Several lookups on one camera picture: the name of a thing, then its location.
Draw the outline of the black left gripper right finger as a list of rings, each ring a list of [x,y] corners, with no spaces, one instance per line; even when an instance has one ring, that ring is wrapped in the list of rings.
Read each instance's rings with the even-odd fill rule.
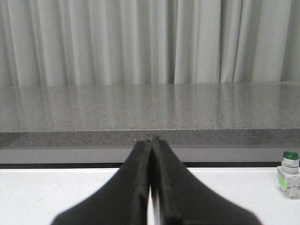
[[[250,211],[200,182],[165,140],[152,139],[151,193],[157,225],[257,225]]]

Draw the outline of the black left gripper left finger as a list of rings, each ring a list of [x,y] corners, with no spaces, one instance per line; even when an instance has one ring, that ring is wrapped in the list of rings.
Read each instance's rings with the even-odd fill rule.
[[[115,175],[93,195],[59,214],[54,225],[145,225],[151,142],[138,141]]]

